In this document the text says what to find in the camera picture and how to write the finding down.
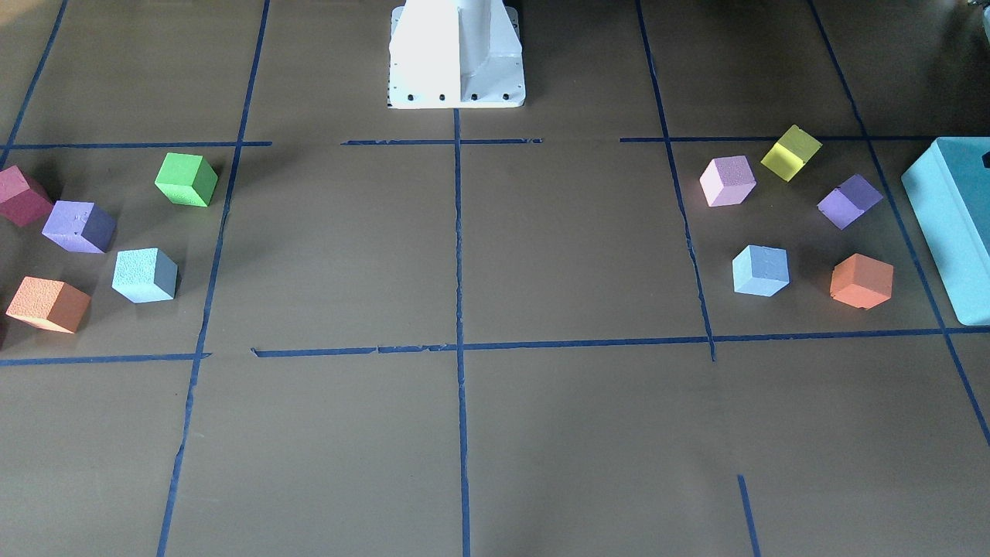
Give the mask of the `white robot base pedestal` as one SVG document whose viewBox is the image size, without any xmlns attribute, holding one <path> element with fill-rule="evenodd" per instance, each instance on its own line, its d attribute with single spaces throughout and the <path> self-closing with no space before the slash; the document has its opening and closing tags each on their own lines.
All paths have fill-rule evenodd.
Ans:
<svg viewBox="0 0 990 557">
<path fill-rule="evenodd" d="M 391 13 L 387 105 L 501 109 L 526 100 L 520 19 L 502 1 L 407 1 Z"/>
</svg>

